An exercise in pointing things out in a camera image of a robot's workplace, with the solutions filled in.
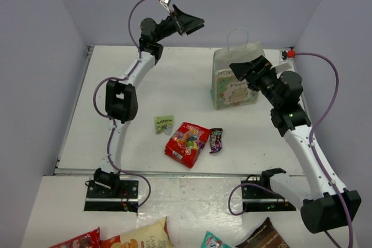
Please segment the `decorated paper bag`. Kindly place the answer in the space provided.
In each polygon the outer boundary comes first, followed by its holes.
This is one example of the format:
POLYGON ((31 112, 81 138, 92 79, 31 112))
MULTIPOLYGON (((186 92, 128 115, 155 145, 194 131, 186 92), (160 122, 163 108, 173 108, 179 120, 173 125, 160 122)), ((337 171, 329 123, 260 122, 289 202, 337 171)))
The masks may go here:
POLYGON ((249 33, 245 29, 238 30, 245 33, 244 44, 231 45, 227 37, 226 47, 217 49, 213 54, 210 95, 216 110, 255 103, 258 98, 258 93, 250 90, 247 82, 236 78, 230 64, 250 62, 264 56, 264 49, 259 41, 249 42, 249 33))

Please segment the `brown m&m packet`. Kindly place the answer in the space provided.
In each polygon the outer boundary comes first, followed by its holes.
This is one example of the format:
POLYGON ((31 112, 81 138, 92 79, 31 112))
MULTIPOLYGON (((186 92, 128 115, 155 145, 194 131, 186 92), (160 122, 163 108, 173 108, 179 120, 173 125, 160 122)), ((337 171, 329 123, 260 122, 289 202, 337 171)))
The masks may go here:
POLYGON ((222 128, 212 128, 210 130, 209 144, 210 144, 210 154, 218 153, 222 150, 222 128))

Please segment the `small green candy packet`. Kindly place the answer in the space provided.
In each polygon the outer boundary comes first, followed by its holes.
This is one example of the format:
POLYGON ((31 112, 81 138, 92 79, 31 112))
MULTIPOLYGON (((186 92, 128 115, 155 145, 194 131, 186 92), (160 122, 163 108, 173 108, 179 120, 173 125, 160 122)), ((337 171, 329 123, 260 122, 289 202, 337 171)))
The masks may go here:
POLYGON ((174 116, 156 116, 154 117, 155 133, 171 135, 174 126, 174 116))

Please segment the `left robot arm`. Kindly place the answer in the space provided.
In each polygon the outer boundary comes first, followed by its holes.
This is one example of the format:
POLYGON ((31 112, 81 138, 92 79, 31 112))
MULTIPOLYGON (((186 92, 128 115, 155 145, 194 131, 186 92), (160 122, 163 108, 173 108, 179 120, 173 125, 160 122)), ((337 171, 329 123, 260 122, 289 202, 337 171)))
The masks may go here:
POLYGON ((147 17, 140 24, 139 54, 121 77, 102 80, 94 91, 94 108, 102 117, 112 121, 106 145, 106 157, 94 172, 94 182, 107 197, 121 190, 120 174, 134 175, 121 169, 121 153, 129 125, 138 112, 136 89, 146 74, 157 64, 163 53, 159 41, 177 33, 190 35, 205 26, 204 19, 181 11, 176 5, 160 23, 147 17))

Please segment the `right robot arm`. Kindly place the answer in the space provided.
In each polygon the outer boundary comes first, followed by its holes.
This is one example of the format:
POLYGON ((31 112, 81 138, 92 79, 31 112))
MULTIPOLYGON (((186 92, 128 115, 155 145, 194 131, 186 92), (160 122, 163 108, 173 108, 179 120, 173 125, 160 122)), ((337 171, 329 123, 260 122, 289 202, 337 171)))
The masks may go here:
POLYGON ((357 191, 350 191, 339 179, 325 157, 315 137, 313 125, 300 105, 302 77, 293 71, 277 74, 264 57, 245 63, 232 63, 230 68, 239 81, 258 91, 272 105, 271 121, 294 152, 305 174, 309 189, 298 185, 285 171, 267 170, 259 182, 265 197, 280 195, 301 213, 305 227, 311 233, 326 232, 347 226, 361 204, 357 191))

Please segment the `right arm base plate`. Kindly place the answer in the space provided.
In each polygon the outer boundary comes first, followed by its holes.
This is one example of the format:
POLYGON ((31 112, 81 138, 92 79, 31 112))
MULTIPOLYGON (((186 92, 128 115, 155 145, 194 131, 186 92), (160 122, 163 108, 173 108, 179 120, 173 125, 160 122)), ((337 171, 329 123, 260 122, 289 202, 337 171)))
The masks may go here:
POLYGON ((282 197, 254 186, 241 188, 242 206, 245 212, 296 211, 295 206, 282 197))

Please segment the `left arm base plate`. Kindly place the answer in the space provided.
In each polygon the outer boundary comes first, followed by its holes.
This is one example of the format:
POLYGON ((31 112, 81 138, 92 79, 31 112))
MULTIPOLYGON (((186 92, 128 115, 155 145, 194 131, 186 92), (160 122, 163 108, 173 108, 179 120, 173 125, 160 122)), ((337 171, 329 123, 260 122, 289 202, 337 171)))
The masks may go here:
POLYGON ((120 180, 116 190, 96 184, 93 180, 85 182, 87 193, 84 211, 138 213, 137 180, 120 180))

